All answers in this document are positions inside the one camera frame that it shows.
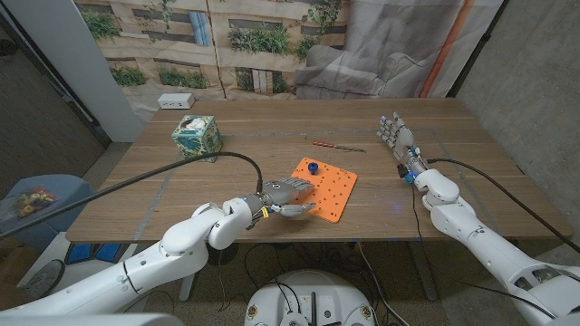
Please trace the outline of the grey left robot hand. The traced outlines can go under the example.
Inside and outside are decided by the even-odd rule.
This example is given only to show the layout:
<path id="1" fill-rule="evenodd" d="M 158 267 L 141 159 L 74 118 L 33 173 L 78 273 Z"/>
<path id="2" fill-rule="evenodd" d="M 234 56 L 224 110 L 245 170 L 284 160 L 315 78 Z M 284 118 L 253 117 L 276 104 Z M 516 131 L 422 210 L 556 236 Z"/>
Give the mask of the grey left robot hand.
<path id="1" fill-rule="evenodd" d="M 315 202 L 303 202 L 314 190 L 314 185 L 299 177 L 285 177 L 269 181 L 260 193 L 266 207 L 285 217 L 298 217 L 317 206 Z"/>

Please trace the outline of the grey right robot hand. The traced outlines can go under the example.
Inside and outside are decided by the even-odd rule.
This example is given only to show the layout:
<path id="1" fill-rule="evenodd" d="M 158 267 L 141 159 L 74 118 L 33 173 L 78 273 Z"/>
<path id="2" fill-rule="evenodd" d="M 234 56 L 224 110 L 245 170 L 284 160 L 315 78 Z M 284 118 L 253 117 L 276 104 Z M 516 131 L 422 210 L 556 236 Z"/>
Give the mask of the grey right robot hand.
<path id="1" fill-rule="evenodd" d="M 414 179 L 428 169 L 421 158 L 411 130 L 396 111 L 391 119 L 381 117 L 377 135 L 387 144 L 399 162 L 400 177 Z"/>

